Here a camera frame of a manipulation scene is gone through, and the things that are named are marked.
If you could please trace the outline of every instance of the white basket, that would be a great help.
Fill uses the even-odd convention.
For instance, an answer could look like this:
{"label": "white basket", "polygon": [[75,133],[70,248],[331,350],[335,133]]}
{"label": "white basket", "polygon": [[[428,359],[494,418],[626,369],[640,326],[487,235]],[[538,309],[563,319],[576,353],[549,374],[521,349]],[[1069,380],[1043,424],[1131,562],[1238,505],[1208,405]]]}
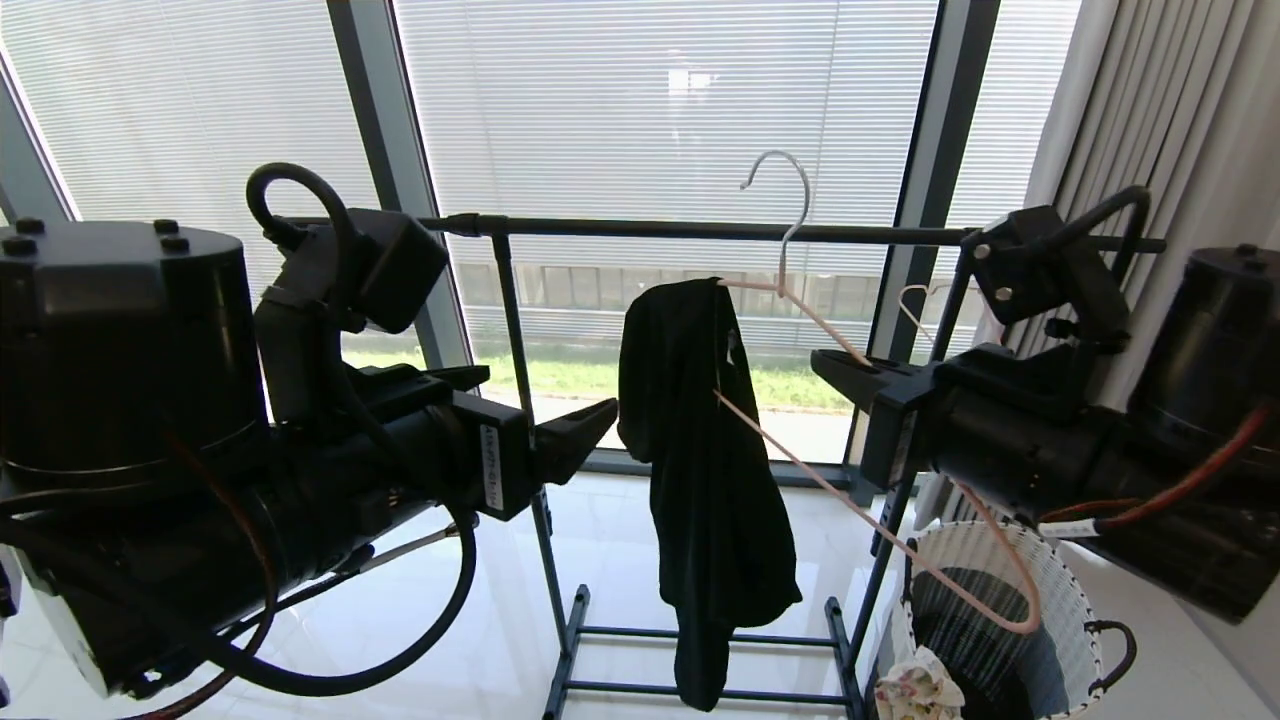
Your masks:
{"label": "white basket", "polygon": [[[1075,575],[1039,536],[1016,524],[1002,529],[1039,587],[1041,628],[1029,635],[998,628],[909,564],[881,643],[877,676],[913,657],[919,642],[964,688],[965,720],[984,720],[983,711],[1001,720],[1079,717],[1133,665],[1133,633],[1093,616]],[[910,542],[996,612],[1012,620],[1027,616],[1018,570],[984,523],[943,523]],[[1097,642],[1105,629],[1121,630],[1128,643],[1124,660],[1107,676]]]}

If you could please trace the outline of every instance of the black garment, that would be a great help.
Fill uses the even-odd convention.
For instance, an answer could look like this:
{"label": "black garment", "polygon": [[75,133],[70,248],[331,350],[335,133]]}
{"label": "black garment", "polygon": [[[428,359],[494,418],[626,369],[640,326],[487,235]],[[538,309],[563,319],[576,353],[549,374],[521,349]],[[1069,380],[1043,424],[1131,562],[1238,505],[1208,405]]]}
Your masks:
{"label": "black garment", "polygon": [[676,685],[698,710],[724,689],[733,628],[800,601],[796,551],[764,439],[719,404],[759,418],[728,291],[717,278],[653,287],[631,304],[618,359],[618,436],[653,462],[659,589],[676,609]]}

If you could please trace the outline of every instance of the hanger hook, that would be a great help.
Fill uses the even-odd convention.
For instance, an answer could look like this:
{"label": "hanger hook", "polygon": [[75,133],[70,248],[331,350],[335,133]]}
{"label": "hanger hook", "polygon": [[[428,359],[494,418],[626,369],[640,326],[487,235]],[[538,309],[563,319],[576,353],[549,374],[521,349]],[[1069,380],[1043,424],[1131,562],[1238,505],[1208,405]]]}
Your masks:
{"label": "hanger hook", "polygon": [[782,297],[782,288],[787,284],[787,243],[791,242],[791,236],[794,236],[796,231],[804,225],[805,220],[809,219],[809,204],[813,200],[813,188],[809,184],[809,173],[804,170],[804,165],[800,164],[800,160],[796,160],[795,155],[785,150],[765,150],[764,152],[760,152],[760,156],[751,164],[751,172],[748,173],[746,179],[741,186],[739,186],[739,190],[751,187],[751,183],[755,182],[755,170],[759,170],[760,163],[772,155],[785,158],[788,163],[791,163],[796,172],[800,173],[800,182],[804,183],[804,209],[800,210],[800,218],[792,223],[790,228],[787,228],[787,232],[782,233],[782,250],[778,252],[778,297]]}

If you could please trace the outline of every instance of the white clothes hanger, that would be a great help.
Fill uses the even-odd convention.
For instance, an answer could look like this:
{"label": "white clothes hanger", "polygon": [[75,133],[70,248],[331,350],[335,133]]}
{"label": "white clothes hanger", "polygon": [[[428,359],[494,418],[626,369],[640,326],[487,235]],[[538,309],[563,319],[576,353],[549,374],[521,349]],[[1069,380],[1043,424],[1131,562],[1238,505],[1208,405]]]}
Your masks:
{"label": "white clothes hanger", "polygon": [[[810,184],[809,184],[809,176],[808,176],[808,173],[805,173],[804,167],[790,152],[783,152],[782,150],[769,150],[769,151],[765,151],[765,152],[760,154],[760,156],[755,159],[755,164],[751,165],[751,173],[750,173],[750,176],[748,176],[746,182],[744,182],[742,186],[741,186],[742,190],[745,190],[746,187],[749,187],[751,184],[751,181],[755,178],[755,170],[760,167],[760,163],[765,158],[769,158],[771,155],[782,156],[782,158],[787,159],[792,165],[795,165],[796,170],[800,174],[800,179],[804,183],[804,190],[805,190],[804,210],[800,214],[800,219],[797,219],[790,228],[787,228],[787,232],[782,236],[782,252],[781,252],[781,258],[780,258],[780,261],[778,261],[778,282],[776,284],[768,284],[768,283],[748,283],[748,282],[736,282],[736,281],[719,281],[719,284],[726,286],[726,287],[744,287],[744,288],[750,288],[750,290],[777,291],[778,297],[786,297],[792,304],[795,304],[796,307],[799,307],[805,315],[808,315],[815,323],[818,323],[818,325],[823,331],[826,331],[827,334],[829,334],[832,338],[835,338],[836,342],[838,342],[840,346],[844,347],[845,351],[847,351],[854,357],[854,360],[856,360],[858,363],[861,363],[863,365],[870,366],[870,361],[867,360],[867,356],[864,356],[861,352],[859,352],[852,346],[851,342],[849,342],[847,340],[845,340],[845,337],[841,336],[840,332],[836,331],[836,328],[831,327],[829,323],[827,323],[823,318],[820,318],[812,307],[809,307],[808,305],[805,305],[799,297],[795,296],[795,293],[791,292],[790,288],[787,288],[787,284],[786,284],[786,243],[791,240],[791,236],[794,236],[796,233],[796,231],[800,229],[800,227],[804,224],[804,222],[809,217],[809,206],[810,206],[810,200],[812,200],[810,199]],[[1009,556],[1009,559],[1012,561],[1015,569],[1018,570],[1018,574],[1021,578],[1023,594],[1024,594],[1024,597],[1027,598],[1027,602],[1028,602],[1027,619],[1025,620],[1019,620],[1019,621],[1009,620],[1007,618],[1004,618],[1002,615],[1000,615],[998,612],[996,612],[995,610],[992,610],[991,607],[988,607],[980,600],[978,600],[977,597],[974,597],[973,593],[970,593],[964,587],[961,587],[959,583],[956,583],[955,580],[952,580],[951,578],[948,578],[946,575],[946,573],[943,573],[942,570],[938,570],[932,564],[927,562],[924,559],[922,559],[919,555],[916,555],[916,552],[914,550],[911,550],[905,542],[902,542],[896,534],[891,533],[887,528],[884,528],[883,525],[881,525],[879,523],[877,523],[876,519],[872,518],[865,510],[863,510],[861,507],[859,507],[858,503],[854,502],[852,498],[850,498],[846,493],[840,492],[838,489],[836,489],[835,486],[832,486],[831,483],[828,483],[813,468],[810,468],[803,460],[800,460],[799,457],[796,457],[796,455],[794,452],[791,452],[790,450],[787,450],[782,443],[780,443],[778,441],[776,441],[756,421],[751,420],[751,418],[746,413],[742,413],[742,410],[740,410],[736,405],[733,405],[732,402],[730,402],[723,395],[721,395],[719,389],[713,389],[712,392],[716,395],[716,397],[726,407],[728,407],[735,415],[737,415],[744,423],[746,423],[748,427],[750,427],[753,430],[755,430],[756,433],[759,433],[760,437],[763,437],[765,441],[768,441],[771,445],[773,445],[773,447],[777,447],[780,451],[782,451],[782,454],[786,455],[792,462],[795,462],[796,465],[799,465],[800,469],[804,470],[806,475],[809,475],[810,478],[813,478],[813,480],[815,483],[818,483],[819,487],[822,487],[827,492],[829,492],[829,493],[835,495],[836,497],[838,497],[846,506],[849,506],[850,510],[852,510],[859,518],[861,518],[867,524],[869,524],[872,527],[872,529],[874,529],[877,533],[879,533],[881,537],[883,537],[886,541],[893,543],[895,547],[897,547],[899,550],[901,550],[902,552],[905,552],[906,556],[911,559],[911,562],[914,562],[916,568],[920,568],[922,570],[924,570],[928,574],[933,575],[947,589],[950,589],[951,592],[956,593],[956,596],[959,596],[960,600],[963,600],[966,605],[969,605],[970,607],[973,607],[974,610],[977,610],[979,614],[982,614],[984,618],[987,618],[988,620],[991,620],[992,623],[995,623],[997,626],[1004,628],[1006,630],[1010,630],[1012,633],[1030,634],[1030,633],[1034,633],[1039,628],[1039,624],[1041,624],[1041,597],[1039,597],[1039,588],[1036,587],[1036,580],[1032,578],[1030,571],[1027,569],[1027,564],[1023,562],[1023,559],[1018,555],[1018,552],[1014,550],[1012,544],[1009,542],[1007,536],[1005,536],[1005,532],[1000,528],[1000,524],[996,521],[995,516],[992,516],[991,510],[987,509],[987,505],[984,502],[982,502],[982,500],[979,500],[974,495],[974,492],[972,489],[969,489],[968,486],[952,480],[952,482],[955,482],[956,488],[959,488],[960,492],[964,493],[964,496],[969,500],[969,502],[973,503],[974,509],[977,509],[977,511],[982,516],[983,521],[987,524],[988,528],[991,528],[991,532],[996,533],[996,539],[998,541],[1001,548],[1005,551],[1005,553]]]}

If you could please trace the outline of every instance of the black garment rack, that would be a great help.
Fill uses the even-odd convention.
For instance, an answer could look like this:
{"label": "black garment rack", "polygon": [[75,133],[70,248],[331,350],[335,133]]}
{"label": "black garment rack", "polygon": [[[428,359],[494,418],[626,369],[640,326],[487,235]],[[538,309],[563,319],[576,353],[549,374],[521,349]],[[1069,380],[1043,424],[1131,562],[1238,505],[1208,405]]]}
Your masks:
{"label": "black garment rack", "polygon": [[[516,387],[520,393],[520,405],[527,419],[530,433],[534,427],[532,392],[529,386],[529,364],[525,357],[525,341],[520,325],[518,297],[516,295],[516,277],[512,268],[511,236],[513,234],[544,234],[544,236],[579,236],[579,237],[632,237],[632,238],[677,238],[677,240],[760,240],[776,241],[787,229],[786,225],[748,224],[748,223],[676,223],[658,220],[571,220],[571,219],[532,219],[532,218],[507,218],[504,215],[479,215],[461,214],[447,218],[422,218],[421,224],[430,231],[447,232],[461,237],[489,237],[493,241],[493,254],[498,264],[498,282],[502,291],[502,305],[507,320],[507,332],[511,338],[511,355],[516,369]],[[792,238],[797,242],[831,242],[852,245],[904,245],[904,246],[934,246],[959,247],[961,241],[970,234],[972,229],[932,229],[932,228],[873,228],[873,227],[840,227],[840,225],[805,225]],[[1119,250],[1121,241],[1117,237],[1092,237],[1091,241],[1098,250]],[[1160,252],[1164,250],[1164,241],[1140,240],[1138,252]],[[951,290],[947,292],[946,305],[938,323],[938,332],[929,354],[931,361],[942,360],[951,343],[951,334],[955,329],[956,319],[960,316],[960,305],[964,293],[969,287],[969,278],[973,270],[970,259],[961,252],[956,263]],[[884,507],[881,511],[879,523],[890,532],[897,534],[906,514],[908,502],[911,498],[911,488],[915,475],[904,475],[887,493]],[[559,575],[556,571],[556,553],[552,548],[552,519],[550,509],[547,503],[545,491],[532,498],[534,527],[538,533],[538,547],[543,557],[543,570],[547,575],[547,591],[550,594],[552,612],[556,618],[556,633],[559,638],[559,661],[556,674],[552,678],[550,693],[547,698],[547,707],[541,720],[559,720],[564,711],[564,702],[570,691],[596,691],[609,693],[635,693],[653,696],[676,696],[677,691],[669,685],[641,685],[634,683],[604,683],[594,680],[575,680],[573,661],[577,657],[579,643],[582,635],[625,637],[625,638],[662,638],[675,639],[675,630],[662,630],[650,628],[614,628],[605,625],[588,625],[586,609],[591,602],[591,592],[585,585],[577,587],[573,594],[573,606],[566,619],[564,601],[559,591]],[[826,603],[827,626],[829,630],[826,638],[781,637],[763,634],[735,633],[732,642],[750,644],[792,646],[792,647],[826,647],[835,653],[837,675],[840,676],[841,694],[804,694],[762,691],[736,691],[726,689],[721,693],[723,700],[765,701],[777,703],[799,705],[827,705],[842,707],[847,720],[865,720],[868,717],[868,698],[870,684],[874,676],[868,678],[868,687],[859,688],[855,676],[859,650],[867,639],[870,626],[872,612],[876,609],[881,587],[884,583],[884,574],[888,570],[891,548],[881,552],[881,537],[877,534],[872,539],[870,552],[874,556],[872,574],[867,583],[861,607],[854,624],[851,635],[846,634],[844,610],[840,601],[828,597]]]}

